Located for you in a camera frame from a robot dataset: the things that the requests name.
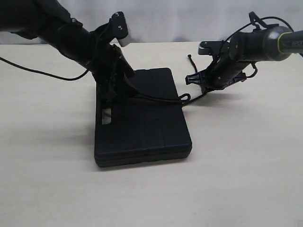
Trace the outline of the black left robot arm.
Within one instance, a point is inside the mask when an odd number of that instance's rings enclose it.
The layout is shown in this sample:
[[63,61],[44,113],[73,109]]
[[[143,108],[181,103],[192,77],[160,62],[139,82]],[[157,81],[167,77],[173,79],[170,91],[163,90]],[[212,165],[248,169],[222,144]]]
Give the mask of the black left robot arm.
[[92,73],[107,104],[138,94],[129,81],[135,75],[134,70],[120,47],[111,44],[117,39],[124,46],[123,41],[129,36],[121,11],[114,13],[106,24],[88,31],[57,0],[2,0],[0,30],[28,40],[40,38],[77,62]]

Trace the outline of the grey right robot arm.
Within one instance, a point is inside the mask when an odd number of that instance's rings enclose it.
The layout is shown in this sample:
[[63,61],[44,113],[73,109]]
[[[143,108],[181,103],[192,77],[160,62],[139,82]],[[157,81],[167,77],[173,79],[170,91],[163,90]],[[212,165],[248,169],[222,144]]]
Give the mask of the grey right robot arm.
[[[302,31],[292,32],[284,26],[255,29],[252,32],[236,32],[230,41],[203,41],[198,53],[210,55],[210,65],[185,78],[186,84],[201,87],[202,93],[223,90],[238,82],[254,77],[261,61],[283,61],[291,54],[303,52]],[[253,74],[247,76],[244,69],[251,65]]]

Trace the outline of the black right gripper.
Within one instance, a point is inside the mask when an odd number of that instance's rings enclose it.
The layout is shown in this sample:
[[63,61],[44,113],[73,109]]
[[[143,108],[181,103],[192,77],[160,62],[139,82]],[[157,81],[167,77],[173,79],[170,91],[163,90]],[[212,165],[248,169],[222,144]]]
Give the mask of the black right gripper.
[[243,70],[245,61],[234,61],[230,57],[222,57],[217,63],[209,65],[205,70],[185,77],[186,84],[195,84],[202,91],[223,90],[238,82],[246,80]]

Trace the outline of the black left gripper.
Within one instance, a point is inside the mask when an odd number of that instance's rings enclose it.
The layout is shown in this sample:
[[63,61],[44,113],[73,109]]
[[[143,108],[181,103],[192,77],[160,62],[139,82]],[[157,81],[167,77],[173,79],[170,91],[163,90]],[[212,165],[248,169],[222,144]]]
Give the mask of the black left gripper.
[[124,94],[139,94],[129,80],[135,76],[135,71],[115,44],[95,44],[89,70],[96,82],[101,104],[111,104]]

